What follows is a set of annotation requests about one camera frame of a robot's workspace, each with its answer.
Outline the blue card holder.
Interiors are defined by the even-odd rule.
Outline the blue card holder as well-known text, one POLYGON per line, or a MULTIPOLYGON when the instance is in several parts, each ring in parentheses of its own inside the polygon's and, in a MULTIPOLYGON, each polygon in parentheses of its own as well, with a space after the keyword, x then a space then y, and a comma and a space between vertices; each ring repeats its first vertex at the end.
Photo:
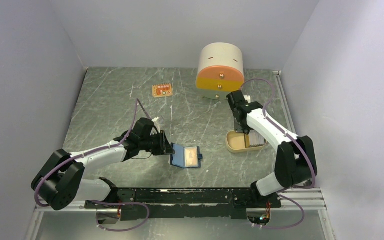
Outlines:
POLYGON ((199 166, 198 167, 185 167, 185 158, 184 158, 184 152, 185 152, 185 146, 172 143, 171 146, 175 150, 175 154, 171 154, 170 156, 170 165, 175 166, 182 169, 195 169, 201 167, 201 160, 203 159, 203 155, 201 154, 200 147, 199 146, 188 146, 188 147, 197 147, 198 150, 198 161, 199 166))

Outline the beige credit card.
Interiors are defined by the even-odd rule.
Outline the beige credit card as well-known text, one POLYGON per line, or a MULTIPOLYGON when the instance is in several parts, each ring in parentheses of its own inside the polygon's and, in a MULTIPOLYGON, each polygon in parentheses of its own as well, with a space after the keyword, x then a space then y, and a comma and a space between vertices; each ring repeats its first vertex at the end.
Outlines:
POLYGON ((184 166, 187 168, 195 168, 199 166, 197 147, 186 147, 184 149, 184 166))

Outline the stack of credit cards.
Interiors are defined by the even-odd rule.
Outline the stack of credit cards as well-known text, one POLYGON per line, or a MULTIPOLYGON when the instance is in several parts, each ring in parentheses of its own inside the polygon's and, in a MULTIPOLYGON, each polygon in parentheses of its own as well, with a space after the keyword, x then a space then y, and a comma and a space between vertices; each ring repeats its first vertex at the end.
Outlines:
POLYGON ((254 130, 249 132, 245 142, 248 148, 263 147, 266 144, 264 137, 254 130))

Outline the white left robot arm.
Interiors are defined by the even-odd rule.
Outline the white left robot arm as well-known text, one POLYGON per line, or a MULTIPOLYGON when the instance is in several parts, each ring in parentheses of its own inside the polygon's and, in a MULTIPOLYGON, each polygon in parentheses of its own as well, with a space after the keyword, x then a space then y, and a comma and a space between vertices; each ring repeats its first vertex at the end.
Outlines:
POLYGON ((85 174, 131 160, 141 151, 152 156, 176 152, 165 131, 144 117, 121 136, 102 146, 71 153, 64 149, 54 151, 31 183, 36 204, 55 211, 80 201, 114 207, 119 202, 118 187, 104 177, 85 179, 85 174))

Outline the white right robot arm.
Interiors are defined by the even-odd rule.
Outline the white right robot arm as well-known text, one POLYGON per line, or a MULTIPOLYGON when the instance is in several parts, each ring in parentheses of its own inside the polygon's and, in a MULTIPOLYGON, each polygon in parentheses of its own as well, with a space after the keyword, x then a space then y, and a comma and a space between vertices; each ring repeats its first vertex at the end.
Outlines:
POLYGON ((275 121, 260 103, 246 101, 241 90, 227 95, 233 117, 248 135, 252 130, 260 134, 276 151, 273 172, 254 183, 250 202, 262 207, 269 195, 312 180, 317 176, 314 144, 308 136, 298 136, 275 121))

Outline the beige card tray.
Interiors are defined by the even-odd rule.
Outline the beige card tray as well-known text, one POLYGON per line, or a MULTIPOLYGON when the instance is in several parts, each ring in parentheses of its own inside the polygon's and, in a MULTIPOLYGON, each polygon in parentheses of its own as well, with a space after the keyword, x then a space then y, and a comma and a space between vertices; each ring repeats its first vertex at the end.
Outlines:
POLYGON ((263 149, 267 145, 267 141, 265 140, 265 145, 260 147, 247 147, 246 144, 247 134, 242 132, 236 132, 234 130, 229 131, 226 134, 225 143, 229 152, 231 153, 243 153, 250 151, 259 151, 263 149))

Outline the orange patterned card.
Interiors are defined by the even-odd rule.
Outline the orange patterned card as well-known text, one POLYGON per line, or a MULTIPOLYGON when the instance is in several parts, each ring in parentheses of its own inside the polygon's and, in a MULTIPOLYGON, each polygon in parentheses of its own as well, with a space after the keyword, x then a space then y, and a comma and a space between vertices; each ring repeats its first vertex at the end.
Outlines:
POLYGON ((173 95, 171 83, 161 83, 152 86, 152 96, 154 98, 169 97, 173 95))

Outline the round pastel drawer cabinet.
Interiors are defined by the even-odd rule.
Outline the round pastel drawer cabinet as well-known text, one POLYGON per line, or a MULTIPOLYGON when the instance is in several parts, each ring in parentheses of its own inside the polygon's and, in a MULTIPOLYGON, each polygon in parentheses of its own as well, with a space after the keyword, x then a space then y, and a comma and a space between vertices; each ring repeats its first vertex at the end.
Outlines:
POLYGON ((215 42, 205 46, 199 57, 195 86, 208 99, 224 101, 245 82, 242 51, 235 45, 215 42))

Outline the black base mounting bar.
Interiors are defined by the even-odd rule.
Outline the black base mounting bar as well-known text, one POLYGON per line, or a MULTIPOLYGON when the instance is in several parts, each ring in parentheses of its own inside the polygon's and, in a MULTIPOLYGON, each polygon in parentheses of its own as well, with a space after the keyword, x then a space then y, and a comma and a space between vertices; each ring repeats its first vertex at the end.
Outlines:
POLYGON ((86 209, 120 211, 121 221, 177 218, 246 220, 251 209, 280 208, 276 193, 261 196, 251 187, 118 188, 103 203, 85 202, 86 209))

